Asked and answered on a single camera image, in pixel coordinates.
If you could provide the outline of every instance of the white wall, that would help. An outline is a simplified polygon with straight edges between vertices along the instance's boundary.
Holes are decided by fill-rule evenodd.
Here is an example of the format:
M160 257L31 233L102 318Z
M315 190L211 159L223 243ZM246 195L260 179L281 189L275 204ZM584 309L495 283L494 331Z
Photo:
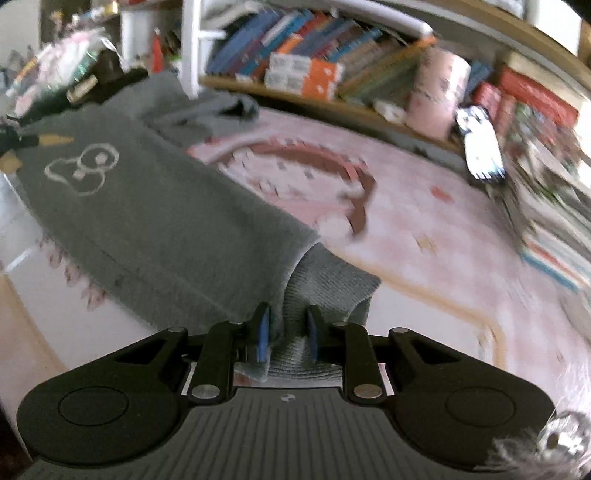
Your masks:
M0 7L0 65L11 50L27 53L27 45L39 48L40 0L12 0Z

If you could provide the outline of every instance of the wooden shelf edge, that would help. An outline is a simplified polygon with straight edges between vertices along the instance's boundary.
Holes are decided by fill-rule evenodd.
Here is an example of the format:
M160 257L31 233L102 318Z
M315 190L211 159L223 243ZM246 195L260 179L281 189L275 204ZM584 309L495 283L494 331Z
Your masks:
M449 20L457 21L458 23L462 22L457 18L452 18L453 15L446 17L441 14L441 12L447 11L471 19L482 25L483 30L490 29L499 32L501 35L504 35L526 49L531 50L534 54L546 59L557 69L570 76L580 85L580 87L582 87L584 92L579 91L579 93L585 93L587 97L591 97L591 70L578 57L573 55L542 31L500 8L489 5L482 0L386 0L386 2L394 7L400 5L402 7L415 9L442 18L448 18ZM539 63L542 63L542 65L544 64L543 62L540 62L540 59L536 59L535 55L528 54L519 48L515 48L510 43L507 43L503 39L496 38L494 35L489 36L507 44L514 50L520 51L520 53L532 60L538 61ZM555 71L553 73L563 77L559 72Z
M205 87L219 89L219 90L230 90L231 92L247 93L254 96L262 96L266 98L273 98L276 100L282 100L284 102L294 103L296 105L308 106L316 109L330 110L334 113L341 115L347 115L351 118L359 120L363 119L363 123L370 126L376 126L378 128L391 128L397 132L416 138L417 140L430 143L442 150L449 151L451 153L463 156L461 149L448 141L434 140L429 137L425 137L414 130L404 125L397 125L388 122L379 113L372 110L371 108L351 105L342 100L334 100L332 102L322 102L320 100L314 100L309 98L302 98L299 95L293 93L280 92L279 90L271 90L266 88L261 83L247 83L237 82L236 80L227 77L216 77L216 76L203 76L200 78L199 83Z

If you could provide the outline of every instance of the gray towel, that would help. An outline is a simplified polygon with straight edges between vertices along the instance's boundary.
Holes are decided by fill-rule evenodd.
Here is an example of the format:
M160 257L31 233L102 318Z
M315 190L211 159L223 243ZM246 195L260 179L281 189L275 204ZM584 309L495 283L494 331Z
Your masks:
M99 285L157 328L204 333L247 319L267 301L272 339L287 346L274 371L314 377L315 366L289 358L301 353L290 345L301 341L304 306L319 303L330 320L344 319L379 281L334 257L295 218L175 147L247 128L257 110L250 98L227 93L189 101L176 79L165 102L151 96L169 81L156 76L103 106L31 126L27 133L75 141L18 152L27 202Z

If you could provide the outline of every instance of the pink cylindrical container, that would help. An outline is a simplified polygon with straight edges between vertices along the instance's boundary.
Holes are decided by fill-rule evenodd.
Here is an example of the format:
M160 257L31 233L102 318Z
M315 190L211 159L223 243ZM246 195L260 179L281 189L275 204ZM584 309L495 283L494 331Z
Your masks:
M470 65L463 58L437 47L427 49L408 104L406 124L427 137L446 140L464 98L468 75Z

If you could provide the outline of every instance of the blue book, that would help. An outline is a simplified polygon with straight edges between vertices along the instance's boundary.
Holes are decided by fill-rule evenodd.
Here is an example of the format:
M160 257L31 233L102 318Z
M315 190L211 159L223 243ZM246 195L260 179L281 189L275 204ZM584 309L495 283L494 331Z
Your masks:
M466 94L464 99L469 99L470 95L476 90L476 87L480 82L484 82L489 76L491 76L493 69L484 63L477 60L472 62L470 76L466 84Z
M296 15L289 19L290 21L286 23L285 28L282 31L278 32L273 38L268 39L265 41L263 39L262 48L258 52L258 54L253 58L245 67L239 72L240 75L251 75L257 69L257 67L261 64L261 62L267 59L273 51L278 49L281 44L285 41L289 35L292 33L297 32L304 24L311 20L314 17L314 14L310 10L304 10L302 13Z
M207 73L220 75L230 68L235 59L250 46L253 39L263 35L280 18L282 12L274 9L261 11L236 32L207 65Z
M337 25L335 28L327 32L326 35L323 35L320 38L318 38L317 41L313 44L309 44L308 46L304 47L300 55L304 55L310 58L315 57L319 52L324 51L330 42L338 38L340 35L346 33L347 30L354 27L355 25L357 25L357 22L355 20L344 21L343 23Z
M319 39L325 37L331 30L337 28L339 25L345 23L342 18L331 18L321 28L314 30L304 37L304 40L300 42L290 53L292 55L305 55L306 49L313 47Z
M381 35L382 35L382 31L379 28L373 28L373 29L369 30L368 32L366 32L363 36L361 36L357 40L353 40L352 42L344 45L343 48L339 49L338 51L335 51L326 60L331 63L337 63L343 55L347 55L349 52L355 50L356 48L360 47L364 43L366 43L370 40L375 40L376 38L379 38Z

